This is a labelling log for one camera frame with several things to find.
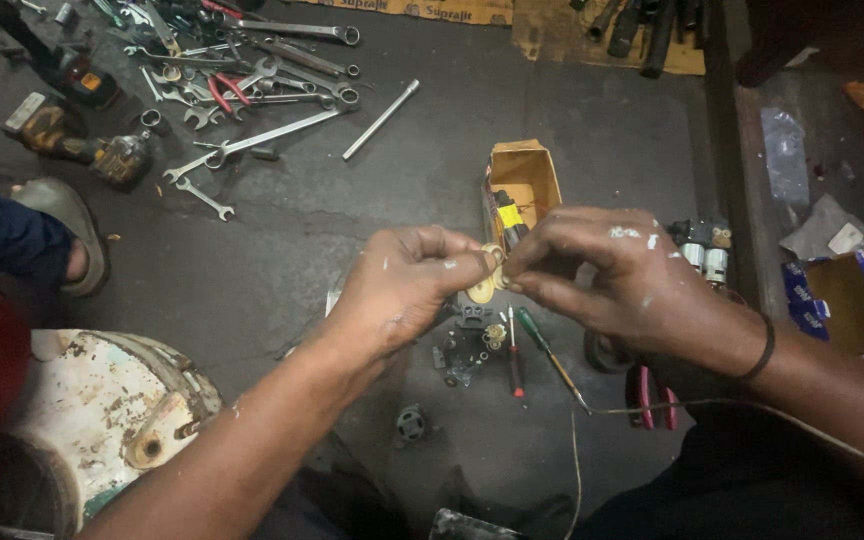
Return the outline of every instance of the screwdriver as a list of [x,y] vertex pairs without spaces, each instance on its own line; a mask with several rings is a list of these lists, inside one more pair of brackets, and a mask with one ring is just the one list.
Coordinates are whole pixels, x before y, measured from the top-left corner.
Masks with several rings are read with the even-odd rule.
[[509,302],[509,332],[511,333],[511,345],[509,346],[509,363],[511,366],[511,395],[516,398],[525,397],[525,388],[522,386],[522,364],[519,363],[519,347],[516,346],[516,320],[512,314],[512,303]]
[[575,396],[576,400],[578,400],[582,409],[584,409],[587,414],[592,415],[593,410],[586,404],[586,400],[582,399],[582,394],[579,393],[579,389],[575,387],[569,374],[566,373],[562,364],[559,363],[559,359],[555,356],[555,353],[552,352],[549,342],[545,337],[543,337],[542,332],[539,330],[539,325],[536,324],[536,321],[532,318],[532,314],[529,313],[529,310],[525,307],[520,307],[518,311],[515,312],[515,317],[518,319],[518,322],[525,327],[525,333],[532,337],[532,340],[535,342],[535,347],[538,347],[539,350],[543,351],[549,361],[552,361],[552,365],[554,365],[556,370],[558,370],[561,379],[565,381],[565,385],[572,391],[572,395]]

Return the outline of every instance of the human hand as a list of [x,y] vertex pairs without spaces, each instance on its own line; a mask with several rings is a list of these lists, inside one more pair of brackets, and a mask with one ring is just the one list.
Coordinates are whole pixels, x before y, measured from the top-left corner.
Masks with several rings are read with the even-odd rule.
[[437,226],[379,230],[320,327],[382,358],[417,338],[443,301],[489,276],[496,260],[462,233]]
[[[529,271],[549,255],[597,269],[591,289]],[[710,289],[644,210],[559,205],[515,246],[502,267],[510,290],[633,349],[689,355],[729,304]]]

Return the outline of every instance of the dark trousers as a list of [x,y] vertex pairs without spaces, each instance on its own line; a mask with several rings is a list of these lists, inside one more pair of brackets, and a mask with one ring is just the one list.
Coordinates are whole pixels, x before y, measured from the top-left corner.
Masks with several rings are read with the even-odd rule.
[[0,197],[0,272],[57,289],[66,278],[72,234],[51,215]]

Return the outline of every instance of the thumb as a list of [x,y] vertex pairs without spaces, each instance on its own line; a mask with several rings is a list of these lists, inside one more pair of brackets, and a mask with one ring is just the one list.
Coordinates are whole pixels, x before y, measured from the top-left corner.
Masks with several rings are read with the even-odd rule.
[[442,295],[471,288],[490,276],[497,265],[496,258],[486,251],[460,252],[443,260],[421,263],[424,272]]
[[597,328],[610,311],[611,302],[608,299],[583,290],[574,281],[545,272],[523,272],[514,279],[509,289],[586,328]]

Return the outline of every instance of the plastic bag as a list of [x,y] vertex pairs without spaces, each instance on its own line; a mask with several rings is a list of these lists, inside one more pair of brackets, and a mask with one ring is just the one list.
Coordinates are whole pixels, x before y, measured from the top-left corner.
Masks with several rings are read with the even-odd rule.
[[767,106],[762,109],[765,166],[772,196],[793,208],[809,206],[809,172],[806,168],[806,132],[789,113]]

